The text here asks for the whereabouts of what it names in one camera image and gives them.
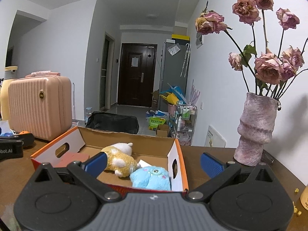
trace black bag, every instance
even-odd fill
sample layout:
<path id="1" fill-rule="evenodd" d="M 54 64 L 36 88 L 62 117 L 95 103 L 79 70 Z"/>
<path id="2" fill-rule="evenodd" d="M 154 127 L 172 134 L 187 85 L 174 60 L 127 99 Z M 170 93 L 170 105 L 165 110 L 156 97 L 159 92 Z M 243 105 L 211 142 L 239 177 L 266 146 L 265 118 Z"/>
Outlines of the black bag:
<path id="1" fill-rule="evenodd" d="M 88 119 L 87 128 L 103 131 L 123 132 L 136 135 L 139 131 L 135 116 L 117 115 L 107 112 L 93 112 Z"/>

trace pink suitcase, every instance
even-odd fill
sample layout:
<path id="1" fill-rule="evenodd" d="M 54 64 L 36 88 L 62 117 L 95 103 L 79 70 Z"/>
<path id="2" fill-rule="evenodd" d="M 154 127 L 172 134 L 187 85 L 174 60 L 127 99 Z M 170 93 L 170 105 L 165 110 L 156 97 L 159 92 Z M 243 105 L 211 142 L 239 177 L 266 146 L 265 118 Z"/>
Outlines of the pink suitcase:
<path id="1" fill-rule="evenodd" d="M 9 86 L 10 127 L 51 141 L 72 126 L 71 82 L 64 76 L 22 78 Z"/>

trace textured pink vase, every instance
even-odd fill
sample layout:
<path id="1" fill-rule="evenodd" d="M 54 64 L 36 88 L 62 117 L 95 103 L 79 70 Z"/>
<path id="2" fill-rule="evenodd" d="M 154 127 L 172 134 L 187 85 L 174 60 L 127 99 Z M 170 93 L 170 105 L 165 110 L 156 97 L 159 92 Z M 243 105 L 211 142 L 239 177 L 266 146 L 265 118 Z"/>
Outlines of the textured pink vase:
<path id="1" fill-rule="evenodd" d="M 247 93 L 238 133 L 241 135 L 234 158 L 247 166 L 257 165 L 264 144 L 272 140 L 278 101 L 253 93 Z"/>

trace blue plush toy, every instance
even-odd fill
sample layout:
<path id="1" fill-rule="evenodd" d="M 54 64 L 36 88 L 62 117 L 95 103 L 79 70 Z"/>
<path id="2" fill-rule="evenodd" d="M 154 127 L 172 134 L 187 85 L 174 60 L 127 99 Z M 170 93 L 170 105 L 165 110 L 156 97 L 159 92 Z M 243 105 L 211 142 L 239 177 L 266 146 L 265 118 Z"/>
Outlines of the blue plush toy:
<path id="1" fill-rule="evenodd" d="M 171 190 L 169 172 L 163 167 L 148 166 L 130 175 L 133 187 L 152 190 Z"/>

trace yellow bag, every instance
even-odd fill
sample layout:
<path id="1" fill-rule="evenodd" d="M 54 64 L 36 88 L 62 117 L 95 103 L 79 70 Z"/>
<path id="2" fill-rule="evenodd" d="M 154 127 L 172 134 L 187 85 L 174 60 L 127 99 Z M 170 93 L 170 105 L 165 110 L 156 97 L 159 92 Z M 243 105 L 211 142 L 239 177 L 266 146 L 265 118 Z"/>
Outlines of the yellow bag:
<path id="1" fill-rule="evenodd" d="M 176 103 L 178 102 L 178 98 L 175 94 L 173 93 L 169 93 L 167 92 L 168 96 L 163 96 L 163 95 L 160 95 L 162 98 L 164 98 L 169 104 L 172 104 L 172 105 L 176 105 Z"/>

